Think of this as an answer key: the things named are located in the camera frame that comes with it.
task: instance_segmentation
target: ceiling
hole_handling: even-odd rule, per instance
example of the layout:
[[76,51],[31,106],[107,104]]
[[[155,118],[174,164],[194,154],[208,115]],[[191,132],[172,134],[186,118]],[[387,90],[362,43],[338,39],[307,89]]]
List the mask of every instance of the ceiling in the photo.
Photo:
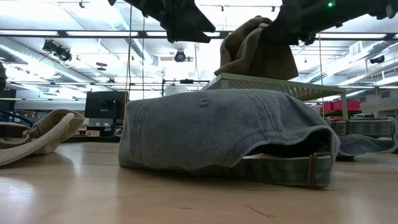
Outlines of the ceiling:
[[[160,30],[163,29],[159,22],[153,18],[145,19],[137,9],[132,9],[124,1],[117,1],[115,6],[108,5],[107,0],[86,0],[83,1],[84,8],[79,6],[80,0],[2,0],[0,1],[0,29],[29,29],[29,30],[115,30],[115,22],[124,24],[124,29],[129,28],[131,18],[132,30]],[[202,13],[209,18],[215,25],[216,30],[235,30],[248,19],[261,15],[270,19],[275,19],[279,8],[276,7],[272,12],[272,6],[280,6],[280,0],[260,1],[260,0],[196,0],[197,6]],[[398,32],[398,17],[393,19],[376,20],[371,16],[362,16],[349,21],[340,28],[331,28],[327,32]],[[5,37],[0,37],[0,44]],[[130,76],[127,82],[134,83],[161,83],[162,79],[179,80],[191,78],[194,80],[211,80],[213,72],[219,67],[220,63],[220,44],[222,40],[213,39],[209,44],[195,44],[190,42],[176,42],[171,44],[166,39],[134,39],[133,44],[138,47],[144,46],[144,52],[151,55],[151,62],[141,60],[141,55],[133,49],[128,57],[128,41],[124,39],[68,39],[68,38],[46,38],[51,39],[58,45],[70,49],[73,60],[70,63],[60,65],[58,58],[42,50],[45,38],[41,37],[8,37],[10,41],[25,47],[27,50],[22,52],[27,54],[28,50],[33,51],[42,58],[47,57],[55,62],[53,70],[64,71],[69,77],[79,76],[78,82],[101,82],[104,83],[109,78],[114,78],[118,83],[126,83],[127,64],[131,64]],[[357,43],[351,41],[315,41],[308,47],[291,46],[300,76],[295,80],[298,82],[308,82],[308,78],[316,76],[320,64],[328,70],[328,64],[335,62],[342,55],[349,53],[349,47]],[[184,50],[189,62],[177,63],[173,60],[177,50]],[[390,54],[389,60],[395,62],[395,52]],[[99,71],[97,62],[106,63],[105,71]],[[15,63],[13,68],[18,68],[19,72],[26,72],[26,68]],[[328,85],[338,85],[339,83],[358,76],[365,69],[365,62],[352,63],[345,70],[353,67],[349,72],[333,72],[328,75]],[[41,75],[33,76],[33,81],[42,79]],[[24,76],[15,75],[14,81],[26,81]],[[58,90],[59,86],[49,85],[51,91]],[[142,91],[142,86],[132,86],[132,90]],[[188,90],[194,91],[200,88],[200,84],[188,86]],[[89,86],[79,87],[72,90],[77,98],[84,97],[79,93],[84,93],[90,89]],[[109,86],[108,88],[97,88],[98,90],[122,90],[125,86]],[[160,96],[160,85],[145,86],[144,98]]]

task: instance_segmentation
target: computer monitor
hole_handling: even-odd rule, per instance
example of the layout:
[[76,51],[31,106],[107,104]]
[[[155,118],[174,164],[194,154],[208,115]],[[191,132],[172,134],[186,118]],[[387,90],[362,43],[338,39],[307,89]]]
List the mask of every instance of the computer monitor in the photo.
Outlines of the computer monitor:
[[125,91],[88,92],[85,117],[123,119],[125,97]]

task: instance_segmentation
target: wooden table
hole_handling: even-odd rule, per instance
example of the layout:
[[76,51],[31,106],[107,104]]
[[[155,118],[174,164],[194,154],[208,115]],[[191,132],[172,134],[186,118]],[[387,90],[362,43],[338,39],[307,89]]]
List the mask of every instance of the wooden table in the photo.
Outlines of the wooden table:
[[62,144],[0,168],[0,223],[398,223],[395,154],[338,162],[307,190],[122,169],[117,150]]

